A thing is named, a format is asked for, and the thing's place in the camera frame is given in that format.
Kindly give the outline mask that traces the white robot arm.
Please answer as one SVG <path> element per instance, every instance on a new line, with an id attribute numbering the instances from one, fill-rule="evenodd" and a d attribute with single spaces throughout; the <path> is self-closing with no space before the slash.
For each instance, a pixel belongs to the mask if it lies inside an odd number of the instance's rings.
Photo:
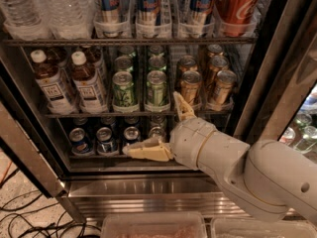
<path id="1" fill-rule="evenodd" d="M 167 143 L 149 138 L 128 145 L 123 153 L 159 162 L 170 159 L 215 181 L 221 191 L 252 217 L 282 219 L 294 209 L 317 224 L 317 165 L 275 140 L 249 145 L 220 132 L 197 117 L 180 93 L 174 92 L 179 122 Z"/>

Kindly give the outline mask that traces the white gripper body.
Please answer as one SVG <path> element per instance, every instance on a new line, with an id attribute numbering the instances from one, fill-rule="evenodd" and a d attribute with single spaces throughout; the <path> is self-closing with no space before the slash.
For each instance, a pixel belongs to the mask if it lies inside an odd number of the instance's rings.
<path id="1" fill-rule="evenodd" d="M 179 122 L 170 133 L 170 148 L 181 165 L 197 170 L 198 153 L 203 143 L 216 132 L 216 127 L 201 118 Z"/>

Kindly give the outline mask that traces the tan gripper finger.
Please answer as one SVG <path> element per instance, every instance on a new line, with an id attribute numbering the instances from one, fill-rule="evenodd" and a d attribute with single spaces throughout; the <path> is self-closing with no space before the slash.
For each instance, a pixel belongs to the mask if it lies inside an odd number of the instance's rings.
<path id="1" fill-rule="evenodd" d="M 173 159 L 169 143 L 157 137 L 127 145 L 123 148 L 123 153 L 133 159 L 156 162 L 168 162 Z"/>
<path id="2" fill-rule="evenodd" d="M 175 91 L 173 93 L 173 99 L 179 121 L 185 121 L 196 117 L 192 107 L 185 101 L 179 92 Z"/>

